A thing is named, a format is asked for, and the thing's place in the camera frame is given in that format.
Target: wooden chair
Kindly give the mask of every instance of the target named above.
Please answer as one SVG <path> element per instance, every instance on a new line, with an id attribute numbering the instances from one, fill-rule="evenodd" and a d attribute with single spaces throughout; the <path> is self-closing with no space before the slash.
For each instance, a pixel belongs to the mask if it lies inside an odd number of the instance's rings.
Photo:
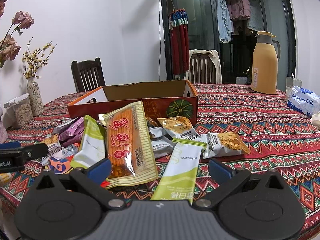
<path id="1" fill-rule="evenodd" d="M 85 92 L 105 86 L 100 58 L 71 63 L 73 80 L 77 92 Z"/>
<path id="2" fill-rule="evenodd" d="M 216 83 L 216 69 L 209 58 L 209 54 L 193 54 L 190 59 L 189 68 L 189 80 L 191 83 Z"/>

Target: blue and white tissue pack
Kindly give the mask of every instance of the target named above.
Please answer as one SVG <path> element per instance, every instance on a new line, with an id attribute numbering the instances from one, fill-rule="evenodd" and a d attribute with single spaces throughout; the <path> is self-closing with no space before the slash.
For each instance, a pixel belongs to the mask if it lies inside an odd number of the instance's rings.
<path id="1" fill-rule="evenodd" d="M 287 106 L 311 117 L 320 111 L 320 97 L 308 89 L 294 86 Z"/>

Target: table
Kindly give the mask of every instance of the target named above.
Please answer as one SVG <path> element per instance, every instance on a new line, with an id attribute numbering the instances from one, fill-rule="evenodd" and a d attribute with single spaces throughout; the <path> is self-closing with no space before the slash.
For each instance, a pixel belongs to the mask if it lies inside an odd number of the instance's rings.
<path id="1" fill-rule="evenodd" d="M 199 133 L 237 132 L 251 150 L 250 155 L 220 158 L 232 168 L 243 167 L 260 173 L 277 169 L 297 196 L 306 214 L 300 239 L 320 231 L 320 131 L 310 118 L 286 107 L 285 93 L 259 94 L 246 85 L 195 84 L 199 93 Z M 45 106 L 45 112 L 23 129 L 9 131 L 8 141 L 34 144 L 50 135 L 53 128 L 68 119 L 67 104 L 83 93 L 57 98 Z M 169 157 L 156 161 L 159 176 Z M 13 173 L 11 183 L 0 188 L 3 205 L 12 213 L 41 172 L 41 163 L 31 161 L 22 172 Z M 114 188 L 125 199 L 150 199 L 159 179 L 147 184 Z M 206 160 L 201 160 L 195 185 L 195 199 L 216 188 L 209 177 Z"/>

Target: screw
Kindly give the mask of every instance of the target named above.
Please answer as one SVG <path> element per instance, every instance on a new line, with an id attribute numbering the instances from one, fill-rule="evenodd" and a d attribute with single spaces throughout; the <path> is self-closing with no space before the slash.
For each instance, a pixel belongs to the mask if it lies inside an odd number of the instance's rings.
<path id="1" fill-rule="evenodd" d="M 108 202 L 108 205 L 113 208 L 120 208 L 124 205 L 124 201 L 121 199 L 111 199 Z"/>
<path id="2" fill-rule="evenodd" d="M 84 172 L 84 168 L 83 167 L 76 167 L 75 170 L 80 171 L 80 172 Z"/>
<path id="3" fill-rule="evenodd" d="M 211 205 L 211 201 L 209 199 L 201 198 L 196 201 L 196 205 L 198 207 L 206 208 Z"/>

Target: thermos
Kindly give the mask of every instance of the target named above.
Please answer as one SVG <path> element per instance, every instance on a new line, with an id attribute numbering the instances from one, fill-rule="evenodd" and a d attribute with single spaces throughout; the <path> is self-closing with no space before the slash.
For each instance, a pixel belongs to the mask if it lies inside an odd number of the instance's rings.
<path id="1" fill-rule="evenodd" d="M 260 93 L 274 95 L 277 87 L 280 43 L 269 32 L 257 32 L 258 40 L 253 52 L 251 89 Z M 278 55 L 273 43 L 277 44 Z"/>

